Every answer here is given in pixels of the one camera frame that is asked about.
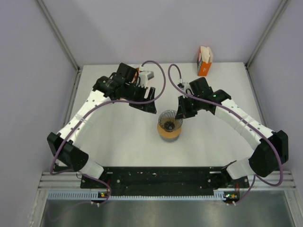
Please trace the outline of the grey ribbed glass dripper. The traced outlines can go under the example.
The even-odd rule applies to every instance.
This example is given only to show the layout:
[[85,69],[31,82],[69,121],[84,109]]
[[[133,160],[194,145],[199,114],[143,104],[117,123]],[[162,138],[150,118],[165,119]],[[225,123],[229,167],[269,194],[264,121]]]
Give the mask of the grey ribbed glass dripper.
[[166,110],[162,112],[158,119],[159,126],[167,132],[173,132],[179,129],[182,124],[182,119],[176,119],[177,111],[175,110]]

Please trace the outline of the grey glass server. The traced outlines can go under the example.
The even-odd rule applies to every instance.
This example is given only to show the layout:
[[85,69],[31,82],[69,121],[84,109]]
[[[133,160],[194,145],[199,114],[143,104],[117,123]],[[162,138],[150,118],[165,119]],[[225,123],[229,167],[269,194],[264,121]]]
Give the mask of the grey glass server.
[[179,139],[179,136],[174,137],[174,138],[165,138],[165,137],[161,136],[161,139],[165,142],[175,142]]

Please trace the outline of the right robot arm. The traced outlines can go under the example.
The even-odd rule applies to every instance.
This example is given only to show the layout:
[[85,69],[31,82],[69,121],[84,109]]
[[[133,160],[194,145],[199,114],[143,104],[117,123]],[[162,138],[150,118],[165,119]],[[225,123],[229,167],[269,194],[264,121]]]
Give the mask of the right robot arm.
[[223,90],[213,91],[205,78],[185,83],[179,82],[182,90],[178,97],[176,119],[197,115],[198,111],[210,111],[214,116],[229,124],[253,149],[250,157],[233,161],[222,170],[221,182],[232,187],[238,179],[248,175],[266,177],[289,159],[288,135],[262,125],[245,113]]

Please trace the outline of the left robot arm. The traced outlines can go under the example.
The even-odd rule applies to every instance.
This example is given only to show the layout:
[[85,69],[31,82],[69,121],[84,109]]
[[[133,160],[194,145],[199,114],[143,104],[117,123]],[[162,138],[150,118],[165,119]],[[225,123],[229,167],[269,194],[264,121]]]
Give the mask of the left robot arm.
[[47,142],[53,155],[50,174],[62,173],[54,170],[59,160],[66,165],[66,171],[88,175],[96,187],[105,186],[107,175],[103,173],[104,168],[81,150],[83,140],[108,105],[127,103],[132,108],[156,114],[155,100],[159,97],[155,95],[154,87],[147,86],[153,78],[154,72],[144,66],[134,68],[124,63],[120,63],[110,76],[98,78],[77,113],[57,133],[48,135]]

